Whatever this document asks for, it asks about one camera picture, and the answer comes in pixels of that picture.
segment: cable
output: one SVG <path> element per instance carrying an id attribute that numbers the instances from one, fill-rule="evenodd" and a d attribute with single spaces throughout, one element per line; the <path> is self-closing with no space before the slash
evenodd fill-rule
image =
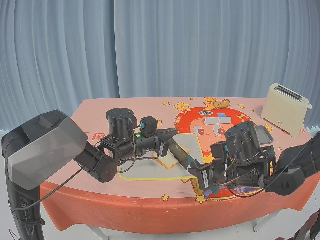
<path id="1" fill-rule="evenodd" d="M 156 160 L 158 158 L 159 158 L 159 154 L 157 154 L 157 156 L 146 156 L 146 157 L 136 158 L 136 161 L 138 161 L 138 160 L 147 160 L 147 159 Z"/>
<path id="2" fill-rule="evenodd" d="M 132 140 L 133 140 L 133 162 L 129 166 L 129 168 L 127 168 L 125 170 L 118 171 L 118 172 L 116 172 L 117 174 L 122 174 L 122 173 L 129 171 L 131 169 L 131 167 L 134 165 L 134 162 L 136 161 L 137 152 L 136 152 L 136 140 L 134 139 L 134 130 L 132 131 Z"/>
<path id="3" fill-rule="evenodd" d="M 73 179 L 73 177 L 75 177 L 79 172 L 81 172 L 84 168 L 86 168 L 92 161 L 94 161 L 94 159 L 96 158 L 97 154 L 100 152 L 100 150 L 97 151 L 97 153 L 94 155 L 94 157 L 90 160 L 90 162 L 84 166 L 82 166 L 78 171 L 76 171 L 72 176 L 70 176 L 65 182 L 63 182 L 61 185 L 59 185 L 56 189 L 52 190 L 49 194 L 47 194 L 46 196 L 44 196 L 43 198 L 41 198 L 40 200 L 34 202 L 33 204 L 24 207 L 24 208 L 14 208 L 11 209 L 10 203 L 9 203 L 9 207 L 11 212 L 13 213 L 14 211 L 23 211 L 26 209 L 30 209 L 33 206 L 36 206 L 38 203 L 42 202 L 43 200 L 45 200 L 47 197 L 51 196 L 54 192 L 56 192 L 57 190 L 59 190 L 63 185 L 65 185 L 66 183 L 68 183 L 71 179 Z"/>
<path id="4" fill-rule="evenodd" d="M 272 180 L 266 187 L 262 188 L 261 190 L 259 190 L 258 192 L 252 194 L 252 195 L 247 195 L 247 196 L 241 196 L 241 195 L 237 195 L 235 193 L 233 193 L 231 191 L 231 189 L 229 188 L 229 186 L 226 186 L 228 188 L 228 190 L 230 191 L 231 194 L 233 194 L 234 196 L 238 197 L 238 198 L 250 198 L 253 197 L 259 193 L 261 193 L 263 190 L 266 190 L 268 187 L 270 187 L 279 177 L 281 174 L 283 174 L 283 172 L 289 167 L 289 165 L 294 161 L 294 159 L 296 159 L 298 157 L 298 155 L 300 155 L 300 153 L 307 147 L 309 146 L 309 144 L 311 143 L 312 138 L 309 140 L 308 144 L 306 144 L 306 146 L 304 146 L 299 152 L 298 154 L 295 155 L 295 157 L 286 165 L 286 167 L 284 167 L 284 169 L 274 178 L 274 180 Z"/>
<path id="5" fill-rule="evenodd" d="M 220 187 L 226 186 L 226 185 L 228 185 L 228 184 L 230 184 L 230 183 L 232 183 L 232 182 L 234 182 L 234 181 L 236 181 L 237 179 L 239 179 L 239 178 L 242 177 L 242 176 L 239 176 L 239 177 L 237 177 L 237 178 L 235 178 L 235 179 L 232 179 L 231 181 L 228 181 L 228 182 L 223 183 L 223 184 L 220 184 L 220 183 L 219 183 L 219 180 L 220 180 L 220 178 L 222 177 L 222 175 L 225 174 L 225 172 L 227 172 L 227 171 L 231 168 L 231 166 L 234 164 L 234 162 L 235 162 L 235 160 L 236 160 L 236 157 L 237 157 L 237 154 L 234 155 L 233 161 L 229 164 L 229 166 L 228 166 L 228 167 L 220 174 L 220 176 L 218 177 L 218 179 L 217 179 L 217 185 L 218 185 L 218 186 L 220 186 Z M 228 159 L 229 159 L 229 152 L 228 152 L 228 154 L 227 154 L 227 156 L 226 156 L 226 163 L 228 162 Z"/>
<path id="6" fill-rule="evenodd" d="M 17 240 L 20 240 L 20 238 L 18 238 L 17 235 L 16 235 L 10 228 L 9 228 L 9 233 L 10 233 L 10 235 L 12 236 L 12 238 L 13 238 L 14 240 L 16 240 L 14 237 L 16 237 Z"/>

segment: text logo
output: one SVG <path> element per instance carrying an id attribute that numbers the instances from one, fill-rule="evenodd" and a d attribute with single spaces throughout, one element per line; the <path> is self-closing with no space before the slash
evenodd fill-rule
<path id="1" fill-rule="evenodd" d="M 212 115 L 213 112 L 211 112 L 211 111 L 200 111 L 199 114 L 207 116 L 207 115 Z"/>
<path id="2" fill-rule="evenodd" d="M 100 132 L 100 133 L 94 133 L 93 135 L 93 138 L 92 140 L 95 141 L 95 140 L 101 140 L 103 137 L 105 136 L 105 134 L 103 132 Z"/>
<path id="3" fill-rule="evenodd" d="M 207 171 L 206 171 L 206 170 L 203 170 L 203 171 L 202 171 L 202 175 L 203 175 L 204 187 L 207 188 L 207 187 L 209 187 Z"/>

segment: cartoon eye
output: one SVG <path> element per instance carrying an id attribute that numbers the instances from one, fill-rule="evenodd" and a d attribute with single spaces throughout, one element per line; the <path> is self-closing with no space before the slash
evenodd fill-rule
<path id="1" fill-rule="evenodd" d="M 224 129 L 220 125 L 216 124 L 213 126 L 213 132 L 218 136 L 222 136 L 224 134 Z"/>
<path id="2" fill-rule="evenodd" d="M 198 125 L 193 127 L 193 132 L 194 132 L 195 135 L 198 135 L 198 136 L 201 136 L 202 134 L 205 133 L 203 128 L 201 126 L 198 126 Z"/>

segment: label sticker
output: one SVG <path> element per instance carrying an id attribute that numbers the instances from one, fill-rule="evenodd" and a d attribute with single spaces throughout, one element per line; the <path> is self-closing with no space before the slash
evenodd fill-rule
<path id="1" fill-rule="evenodd" d="M 206 170 L 203 170 L 203 171 L 202 171 L 202 175 L 203 175 L 204 187 L 207 188 L 207 187 L 209 187 L 209 182 L 208 182 L 208 177 L 207 177 L 207 171 L 206 171 Z"/>
<path id="2" fill-rule="evenodd" d="M 161 142 L 161 144 L 160 144 L 160 150 L 159 150 L 159 156 L 162 155 L 163 147 L 164 147 L 164 144 Z"/>

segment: toaster slot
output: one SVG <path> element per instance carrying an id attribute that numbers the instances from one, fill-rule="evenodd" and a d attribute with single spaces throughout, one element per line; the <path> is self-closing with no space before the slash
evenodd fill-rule
<path id="1" fill-rule="evenodd" d="M 274 88 L 276 91 L 282 93 L 283 95 L 285 96 L 288 96 L 294 100 L 296 100 L 297 102 L 301 102 L 302 100 L 302 96 L 300 96 L 299 94 L 291 91 L 291 90 L 288 90 L 287 88 L 281 86 L 281 85 L 278 85 L 277 87 Z"/>

